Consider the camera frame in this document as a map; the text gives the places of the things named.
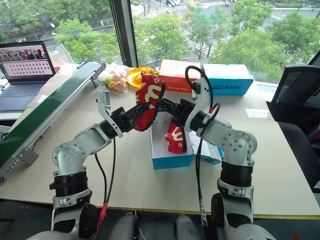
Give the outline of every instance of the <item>laptop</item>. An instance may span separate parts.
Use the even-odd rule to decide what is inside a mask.
[[[56,74],[43,41],[0,44],[0,68],[10,84],[0,94],[0,112],[24,111]]]

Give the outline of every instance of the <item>laptop keyboard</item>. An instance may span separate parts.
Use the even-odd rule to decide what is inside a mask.
[[[18,97],[37,95],[44,83],[28,83],[10,85],[0,96],[1,97]]]

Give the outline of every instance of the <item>white table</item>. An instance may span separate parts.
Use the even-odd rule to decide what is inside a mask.
[[[167,92],[165,97],[179,100],[181,95]],[[110,92],[111,111],[135,103],[134,91]],[[96,104],[96,91],[89,84],[81,96],[65,110],[51,126],[46,137],[36,143],[39,158],[27,167],[21,164],[0,187],[4,199],[52,203],[55,192],[49,190],[56,166],[52,153],[56,146],[68,142],[81,130],[102,121]],[[255,187],[254,216],[261,218],[317,219],[320,209],[278,124],[271,116],[248,118],[245,109],[267,109],[253,84],[245,96],[217,96],[221,103],[219,117],[228,120],[233,128],[255,135],[258,147],[252,183]],[[113,145],[98,153],[110,183]],[[88,186],[93,191],[91,203],[101,206],[104,194],[102,174],[94,156],[84,163],[87,166]],[[217,178],[221,165],[201,162],[200,180],[206,211],[211,211],[211,197],[218,192]],[[150,130],[125,133],[116,139],[116,166],[109,206],[121,209],[144,209],[179,213],[199,212],[195,162],[189,167],[153,170]]]

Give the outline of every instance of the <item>yellow plate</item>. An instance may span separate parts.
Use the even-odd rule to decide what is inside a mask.
[[[126,77],[126,80],[128,82],[128,84],[130,84],[131,86],[135,87],[135,88],[140,88],[141,86],[141,81],[136,81],[135,78],[136,76],[140,76],[140,73],[141,73],[141,69],[142,68],[146,68],[146,67],[137,67],[137,68],[134,68],[132,69],[129,73],[128,73],[128,76]]]

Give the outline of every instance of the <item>mesh backrest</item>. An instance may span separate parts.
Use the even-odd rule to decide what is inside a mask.
[[[320,67],[287,65],[271,105],[281,103],[320,109]]]

